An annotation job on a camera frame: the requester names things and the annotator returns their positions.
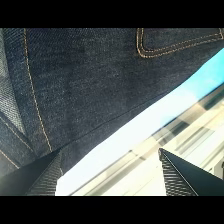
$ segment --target jeans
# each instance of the jeans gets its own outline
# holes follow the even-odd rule
[[[193,75],[224,47],[223,35],[223,28],[3,29],[25,131],[0,113],[0,176],[57,149],[67,172]]]

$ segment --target dark blue denim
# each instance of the dark blue denim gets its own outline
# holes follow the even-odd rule
[[[4,29],[9,76],[32,155],[62,149],[61,168],[67,172],[193,75],[224,47],[223,33],[220,28]],[[33,161],[24,146],[18,150],[20,160],[5,153],[20,166],[23,159]]]

